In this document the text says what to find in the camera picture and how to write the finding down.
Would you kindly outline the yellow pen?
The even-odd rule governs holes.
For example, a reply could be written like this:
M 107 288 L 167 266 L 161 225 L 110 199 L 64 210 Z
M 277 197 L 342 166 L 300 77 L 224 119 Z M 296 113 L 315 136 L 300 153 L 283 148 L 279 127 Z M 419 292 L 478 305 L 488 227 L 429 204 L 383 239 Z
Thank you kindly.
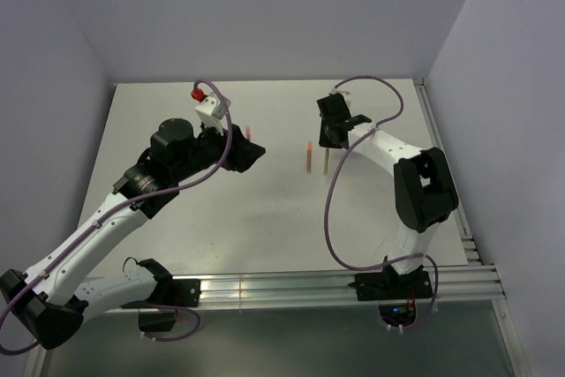
M 329 157 L 330 157 L 330 150 L 329 148 L 326 148 L 324 153 L 323 176 L 326 176 L 328 174 Z

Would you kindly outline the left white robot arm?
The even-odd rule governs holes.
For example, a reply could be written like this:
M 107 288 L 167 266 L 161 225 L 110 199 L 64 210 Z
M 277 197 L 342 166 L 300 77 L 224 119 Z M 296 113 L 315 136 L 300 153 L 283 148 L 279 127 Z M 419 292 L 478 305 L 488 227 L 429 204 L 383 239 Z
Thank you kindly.
M 178 314 L 172 274 L 153 259 L 136 261 L 114 277 L 86 278 L 123 239 L 154 218 L 178 194 L 216 171 L 243 173 L 266 149 L 246 138 L 235 124 L 201 128 L 181 118 L 162 122 L 148 148 L 114 184 L 96 212 L 54 252 L 25 271 L 1 277 L 6 307 L 33 335 L 35 344 L 54 349 L 81 325 L 124 305 Z

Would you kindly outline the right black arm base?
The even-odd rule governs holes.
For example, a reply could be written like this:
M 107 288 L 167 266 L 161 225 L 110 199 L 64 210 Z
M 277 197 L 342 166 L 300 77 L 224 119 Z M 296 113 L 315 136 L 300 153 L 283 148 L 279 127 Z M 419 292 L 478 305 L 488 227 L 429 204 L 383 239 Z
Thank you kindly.
M 438 286 L 422 267 L 399 275 L 392 267 L 379 273 L 359 273 L 348 287 L 356 292 L 358 302 L 378 302 L 381 320 L 387 328 L 398 331 L 418 323 L 418 300 L 430 300 L 426 313 L 435 307 Z

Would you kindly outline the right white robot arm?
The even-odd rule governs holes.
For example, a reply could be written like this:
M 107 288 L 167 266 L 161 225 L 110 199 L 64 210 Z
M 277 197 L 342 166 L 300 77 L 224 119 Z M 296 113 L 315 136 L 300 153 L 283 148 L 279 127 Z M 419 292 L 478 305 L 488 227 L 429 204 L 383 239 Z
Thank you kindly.
M 364 115 L 353 116 L 344 96 L 334 92 L 317 101 L 320 111 L 320 146 L 343 149 L 330 182 L 323 228 L 329 236 L 328 215 L 337 177 L 347 157 L 357 152 L 379 165 L 393 179 L 399 231 L 385 259 L 392 269 L 381 278 L 383 290 L 399 298 L 412 284 L 411 273 L 423 265 L 431 240 L 458 208 L 456 192 L 444 152 L 415 147 L 383 131 Z

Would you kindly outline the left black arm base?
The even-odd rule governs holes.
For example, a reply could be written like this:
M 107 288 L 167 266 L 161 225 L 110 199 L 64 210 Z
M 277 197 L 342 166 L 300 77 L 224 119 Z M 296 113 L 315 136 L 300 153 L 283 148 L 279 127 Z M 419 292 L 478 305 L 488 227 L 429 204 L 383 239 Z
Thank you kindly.
M 157 340 L 177 340 L 180 336 L 165 336 L 179 324 L 181 318 L 188 318 L 192 327 L 188 335 L 194 334 L 201 323 L 201 317 L 195 310 L 199 305 L 201 280 L 197 278 L 172 278 L 159 283 L 147 300 L 132 301 L 121 306 L 125 310 L 139 310 L 138 328 L 145 335 Z

